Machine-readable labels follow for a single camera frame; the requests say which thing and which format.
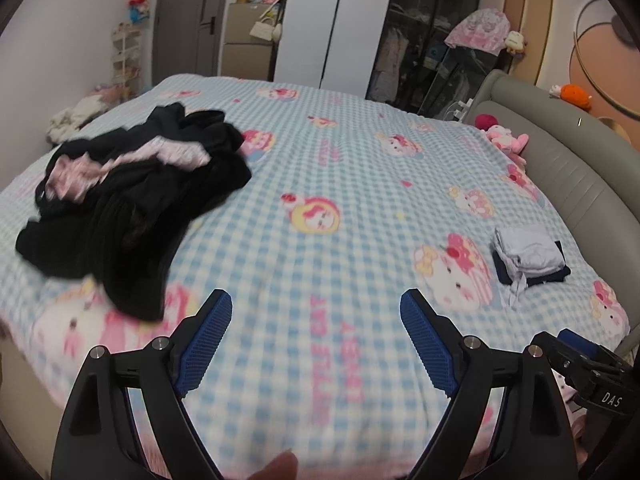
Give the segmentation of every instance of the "folded gray garment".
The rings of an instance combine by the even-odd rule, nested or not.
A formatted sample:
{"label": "folded gray garment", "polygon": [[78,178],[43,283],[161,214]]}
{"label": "folded gray garment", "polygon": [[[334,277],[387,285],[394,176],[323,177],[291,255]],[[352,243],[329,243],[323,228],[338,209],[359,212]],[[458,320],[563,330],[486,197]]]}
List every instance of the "folded gray garment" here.
{"label": "folded gray garment", "polygon": [[527,278],[546,276],[565,265],[564,256],[542,225],[496,227],[494,247],[513,280],[509,306],[527,288]]}

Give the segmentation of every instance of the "headboard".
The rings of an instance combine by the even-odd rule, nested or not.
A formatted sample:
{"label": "headboard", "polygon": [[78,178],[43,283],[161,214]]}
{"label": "headboard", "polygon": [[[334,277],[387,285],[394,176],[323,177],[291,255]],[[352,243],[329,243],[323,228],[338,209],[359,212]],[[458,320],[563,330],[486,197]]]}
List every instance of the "headboard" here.
{"label": "headboard", "polygon": [[494,70],[465,123],[494,115],[529,134],[527,175],[560,213],[582,256],[615,290],[640,341],[640,152],[596,118],[544,90]]}

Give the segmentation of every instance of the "brown box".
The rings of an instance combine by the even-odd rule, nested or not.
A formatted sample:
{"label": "brown box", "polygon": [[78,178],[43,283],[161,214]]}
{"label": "brown box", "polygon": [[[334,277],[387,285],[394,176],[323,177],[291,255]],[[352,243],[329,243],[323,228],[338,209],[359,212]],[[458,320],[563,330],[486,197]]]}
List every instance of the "brown box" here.
{"label": "brown box", "polygon": [[267,81],[270,60],[270,44],[226,44],[222,48],[220,75]]}
{"label": "brown box", "polygon": [[271,44],[249,35],[254,23],[269,8],[267,4],[231,4],[226,15],[225,43]]}

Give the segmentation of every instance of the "blue gripper pad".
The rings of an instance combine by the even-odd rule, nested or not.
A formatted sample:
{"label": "blue gripper pad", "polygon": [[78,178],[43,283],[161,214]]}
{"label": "blue gripper pad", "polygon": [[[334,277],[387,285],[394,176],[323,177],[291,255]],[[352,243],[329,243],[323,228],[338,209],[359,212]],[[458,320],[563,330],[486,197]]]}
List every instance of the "blue gripper pad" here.
{"label": "blue gripper pad", "polygon": [[452,397],[458,390],[453,358],[446,345],[427,320],[417,301],[407,291],[400,299],[400,319],[409,333],[433,386]]}
{"label": "blue gripper pad", "polygon": [[213,354],[225,335],[226,327],[231,322],[231,296],[224,290],[215,290],[194,317],[197,318],[203,311],[205,315],[200,327],[180,355],[178,377],[174,383],[180,397],[200,386]]}
{"label": "blue gripper pad", "polygon": [[586,355],[589,359],[596,357],[598,352],[598,346],[596,343],[592,343],[581,335],[577,335],[577,333],[572,332],[568,328],[560,331],[558,339],[581,354]]}

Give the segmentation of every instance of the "orange plush toy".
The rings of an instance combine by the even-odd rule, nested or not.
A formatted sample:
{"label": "orange plush toy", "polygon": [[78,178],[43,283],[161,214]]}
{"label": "orange plush toy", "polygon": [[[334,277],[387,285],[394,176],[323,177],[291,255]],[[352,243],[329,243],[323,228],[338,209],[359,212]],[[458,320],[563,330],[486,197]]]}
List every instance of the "orange plush toy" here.
{"label": "orange plush toy", "polygon": [[549,93],[587,112],[591,110],[591,96],[578,85],[553,85]]}

